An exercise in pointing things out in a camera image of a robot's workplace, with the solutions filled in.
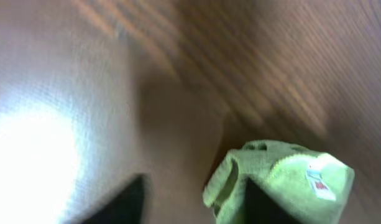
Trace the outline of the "light green microfiber cloth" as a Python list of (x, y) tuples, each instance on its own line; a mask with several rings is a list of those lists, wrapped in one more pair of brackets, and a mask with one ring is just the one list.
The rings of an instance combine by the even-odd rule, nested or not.
[(334, 156), (274, 140), (227, 152), (203, 191), (216, 223), (245, 223), (246, 184), (255, 184), (300, 223), (338, 223), (354, 170)]

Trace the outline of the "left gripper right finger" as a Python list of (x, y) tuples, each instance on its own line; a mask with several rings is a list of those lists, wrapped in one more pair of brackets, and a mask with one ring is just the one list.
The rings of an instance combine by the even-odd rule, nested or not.
[(250, 178), (246, 181), (244, 210), (246, 224), (300, 224)]

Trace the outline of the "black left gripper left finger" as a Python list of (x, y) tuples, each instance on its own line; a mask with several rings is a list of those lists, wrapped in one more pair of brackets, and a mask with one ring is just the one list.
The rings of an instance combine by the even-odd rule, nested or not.
[(135, 176), (81, 224), (141, 224), (146, 198), (145, 175)]

